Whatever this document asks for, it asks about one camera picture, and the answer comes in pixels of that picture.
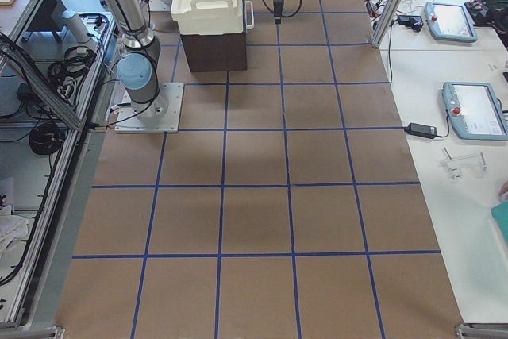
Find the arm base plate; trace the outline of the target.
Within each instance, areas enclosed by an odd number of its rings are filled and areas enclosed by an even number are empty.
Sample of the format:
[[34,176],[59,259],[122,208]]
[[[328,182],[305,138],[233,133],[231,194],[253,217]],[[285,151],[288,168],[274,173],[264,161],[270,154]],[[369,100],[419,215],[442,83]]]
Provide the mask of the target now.
[[127,91],[121,102],[128,103],[120,108],[120,122],[114,125],[117,133],[177,133],[183,103],[183,83],[160,83],[160,93],[153,104],[141,113],[143,106],[134,103]]

